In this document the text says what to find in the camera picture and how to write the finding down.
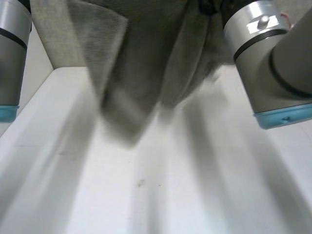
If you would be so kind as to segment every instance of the metal cylinder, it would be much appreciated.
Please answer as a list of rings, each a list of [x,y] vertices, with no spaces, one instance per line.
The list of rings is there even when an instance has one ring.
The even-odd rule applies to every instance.
[[[272,59],[285,89],[312,98],[312,9],[276,45]]]
[[[288,22],[270,0],[224,0],[221,12],[225,37],[259,125],[269,129],[311,119],[312,99],[283,85],[287,80],[292,90],[300,82],[312,88],[311,12],[289,36]]]
[[[0,0],[0,122],[16,118],[31,26],[29,0]]]
[[[271,0],[249,1],[247,5],[242,5],[246,1],[233,0],[232,3],[229,1],[229,6],[226,2],[221,6],[225,16],[231,9],[231,5],[232,9],[237,10],[229,19],[223,17],[227,20],[224,35],[230,45],[234,60],[251,45],[268,37],[285,34],[289,30],[287,21]]]

